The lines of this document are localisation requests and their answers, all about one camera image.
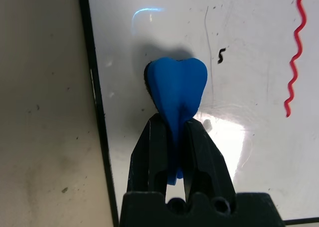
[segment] handwritten mark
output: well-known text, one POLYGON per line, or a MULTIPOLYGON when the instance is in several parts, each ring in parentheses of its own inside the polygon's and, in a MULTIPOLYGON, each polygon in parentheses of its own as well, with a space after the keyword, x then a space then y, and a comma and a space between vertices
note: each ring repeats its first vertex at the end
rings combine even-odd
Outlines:
POLYGON ((289 106, 289 103, 294 99, 295 97, 295 93, 294 93, 294 89, 293 89, 293 84, 294 82, 297 80, 298 78, 298 72, 297 72, 297 68, 296 68, 296 65, 295 65, 295 60, 298 59, 302 52, 303 52, 303 45, 301 43, 301 40, 299 38, 299 32, 304 28, 304 26, 306 25, 306 22, 307 22, 307 17, 306 17, 306 13, 305 13, 305 10, 303 8, 303 5, 301 3, 302 0, 296 0, 296 4, 297 4, 297 8, 298 8, 298 11, 301 15, 301 18, 302 18, 302 22, 301 24, 298 26, 298 28, 294 31, 294 37, 295 37, 295 40, 296 40, 296 43, 297 43, 297 47, 298 47, 298 51, 297 51, 297 54, 295 54, 292 58, 291 58, 291 61, 290 61, 290 66, 291 66, 291 69, 293 71, 293 78, 289 81, 288 83, 288 91, 289 91, 289 98, 287 100, 285 100, 284 102, 284 107, 286 109, 286 112, 287 112, 287 115, 286 117, 289 117, 290 114, 291 114, 291 109, 290 109, 290 106, 289 106))
POLYGON ((221 49, 220 51, 219 51, 219 54, 218 54, 218 57, 219 57, 219 60, 218 60, 218 64, 220 64, 221 62, 223 62, 223 60, 224 60, 224 58, 223 58, 223 56, 222 56, 222 52, 224 52, 224 51, 226 51, 226 48, 223 48, 223 49, 221 49))

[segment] black mark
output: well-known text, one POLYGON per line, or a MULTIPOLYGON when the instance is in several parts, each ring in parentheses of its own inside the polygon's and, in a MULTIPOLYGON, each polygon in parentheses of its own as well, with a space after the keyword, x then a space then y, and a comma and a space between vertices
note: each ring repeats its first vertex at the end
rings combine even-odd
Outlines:
POLYGON ((219 57, 219 60, 218 60, 218 64, 220 64, 221 62, 223 62, 224 58, 223 56, 221 55, 222 52, 226 51, 226 48, 223 48, 219 51, 219 54, 218 54, 218 57, 219 57))
POLYGON ((65 192, 67 192, 67 191, 68 191, 68 188, 65 187, 61 192, 62 192, 62 193, 65 193, 65 192))

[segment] screw hole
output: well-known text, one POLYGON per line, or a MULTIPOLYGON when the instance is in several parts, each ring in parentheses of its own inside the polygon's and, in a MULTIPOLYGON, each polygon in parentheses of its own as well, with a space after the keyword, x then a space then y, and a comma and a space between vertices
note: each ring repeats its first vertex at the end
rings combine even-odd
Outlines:
POLYGON ((212 200, 213 206, 216 211, 223 215, 230 215, 230 205, 227 200, 222 197, 216 197, 212 200))
POLYGON ((183 215, 186 212, 186 203, 181 198, 172 198, 167 207, 176 215, 183 215))

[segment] beige wall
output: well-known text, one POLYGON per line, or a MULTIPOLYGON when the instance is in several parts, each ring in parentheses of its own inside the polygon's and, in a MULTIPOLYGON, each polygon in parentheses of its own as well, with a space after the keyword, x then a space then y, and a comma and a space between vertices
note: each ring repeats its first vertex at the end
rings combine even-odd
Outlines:
POLYGON ((0 226, 111 226, 78 0, 0 4, 0 226))

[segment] red squiggly line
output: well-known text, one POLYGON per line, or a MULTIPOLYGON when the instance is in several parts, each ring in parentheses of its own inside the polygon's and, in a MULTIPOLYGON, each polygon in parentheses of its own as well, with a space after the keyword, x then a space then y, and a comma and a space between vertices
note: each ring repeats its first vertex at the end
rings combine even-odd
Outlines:
POLYGON ((298 78, 298 72, 297 72, 297 68, 295 66, 295 60, 298 59, 302 52, 303 52, 303 45, 301 43, 301 40, 299 38, 299 32, 304 28, 304 26, 306 25, 306 22, 307 22, 307 17, 306 17, 306 13, 304 11, 304 8, 303 8, 303 5, 301 4, 301 1, 302 0, 297 0, 296 4, 297 4, 297 8, 299 10, 299 13, 301 15, 301 18, 302 18, 302 22, 301 24, 298 26, 298 28, 294 31, 294 37, 295 37, 295 40, 296 40, 296 43, 297 43, 297 47, 298 47, 298 51, 297 51, 297 54, 295 54, 292 58, 291 58, 291 61, 290 61, 290 66, 291 66, 291 69, 293 71, 293 78, 289 81, 288 83, 288 91, 289 91, 289 98, 284 102, 284 106, 285 106, 285 109, 286 109, 286 112, 287 112, 287 115, 286 117, 289 117, 290 114, 291 114, 291 109, 290 109, 290 106, 289 106, 289 103, 294 99, 295 97, 295 93, 294 93, 294 89, 293 89, 293 84, 294 82, 297 80, 298 78))

